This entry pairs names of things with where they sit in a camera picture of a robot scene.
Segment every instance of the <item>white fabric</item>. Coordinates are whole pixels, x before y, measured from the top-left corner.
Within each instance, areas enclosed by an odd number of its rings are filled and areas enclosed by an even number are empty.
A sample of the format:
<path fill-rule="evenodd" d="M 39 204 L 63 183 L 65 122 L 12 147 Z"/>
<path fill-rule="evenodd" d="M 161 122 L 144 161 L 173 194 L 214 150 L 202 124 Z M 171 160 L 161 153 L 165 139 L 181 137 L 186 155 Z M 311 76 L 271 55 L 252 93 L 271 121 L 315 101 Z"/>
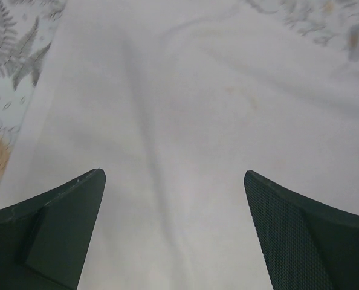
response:
<path fill-rule="evenodd" d="M 71 0 L 54 43 L 63 69 L 45 66 L 36 92 L 53 102 L 29 170 L 33 152 L 13 152 L 6 176 L 22 173 L 0 207 L 105 170 L 80 290 L 271 289 L 250 169 L 359 214 L 359 66 L 346 54 L 233 1 Z"/>

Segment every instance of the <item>perforated black surface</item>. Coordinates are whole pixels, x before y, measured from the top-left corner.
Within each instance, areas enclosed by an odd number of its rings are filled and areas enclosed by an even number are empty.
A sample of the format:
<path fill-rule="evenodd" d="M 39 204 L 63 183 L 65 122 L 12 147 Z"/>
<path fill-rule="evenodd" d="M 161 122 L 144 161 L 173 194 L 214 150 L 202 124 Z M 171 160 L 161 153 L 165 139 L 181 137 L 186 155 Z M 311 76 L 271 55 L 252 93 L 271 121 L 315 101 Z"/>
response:
<path fill-rule="evenodd" d="M 273 289 L 335 289 L 301 210 L 251 173 L 244 184 Z"/>

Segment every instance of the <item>bed sheet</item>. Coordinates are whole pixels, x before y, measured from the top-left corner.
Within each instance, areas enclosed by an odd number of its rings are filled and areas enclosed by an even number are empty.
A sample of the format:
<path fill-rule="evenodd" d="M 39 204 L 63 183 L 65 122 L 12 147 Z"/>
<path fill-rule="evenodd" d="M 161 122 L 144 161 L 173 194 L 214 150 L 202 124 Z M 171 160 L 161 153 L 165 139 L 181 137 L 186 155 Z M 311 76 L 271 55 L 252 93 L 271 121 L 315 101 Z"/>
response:
<path fill-rule="evenodd" d="M 105 170 L 80 290 L 271 289 L 247 170 L 359 214 L 359 64 L 249 4 L 67 6 L 0 207 Z"/>

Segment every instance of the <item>patterned fabric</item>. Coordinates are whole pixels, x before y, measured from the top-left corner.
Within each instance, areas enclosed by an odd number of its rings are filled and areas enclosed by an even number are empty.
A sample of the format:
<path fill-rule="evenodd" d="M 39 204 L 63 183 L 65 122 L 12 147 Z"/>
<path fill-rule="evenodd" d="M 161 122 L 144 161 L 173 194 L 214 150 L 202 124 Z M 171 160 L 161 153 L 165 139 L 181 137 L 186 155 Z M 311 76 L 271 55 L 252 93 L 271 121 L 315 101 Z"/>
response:
<path fill-rule="evenodd" d="M 0 0 L 0 182 L 66 0 Z"/>
<path fill-rule="evenodd" d="M 348 49 L 349 29 L 359 23 L 359 0 L 246 0 L 289 29 L 323 47 Z"/>

